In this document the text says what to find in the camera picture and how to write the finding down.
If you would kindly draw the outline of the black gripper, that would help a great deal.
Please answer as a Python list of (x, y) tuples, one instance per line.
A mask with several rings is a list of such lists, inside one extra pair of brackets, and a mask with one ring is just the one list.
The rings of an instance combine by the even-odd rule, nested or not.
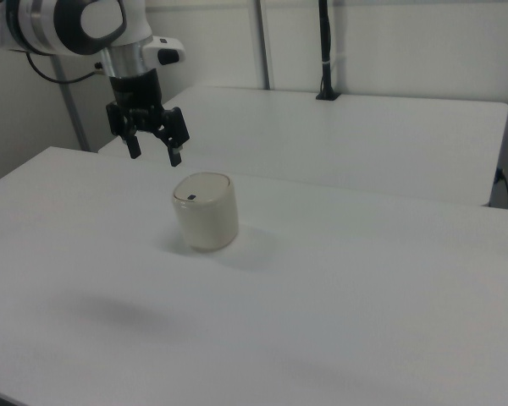
[(180, 151), (190, 134), (179, 107), (165, 110), (157, 71), (151, 69), (135, 77), (109, 79), (115, 100), (106, 105), (113, 135), (126, 144), (130, 158), (141, 155), (137, 131), (154, 134), (167, 147), (172, 167), (182, 163)]

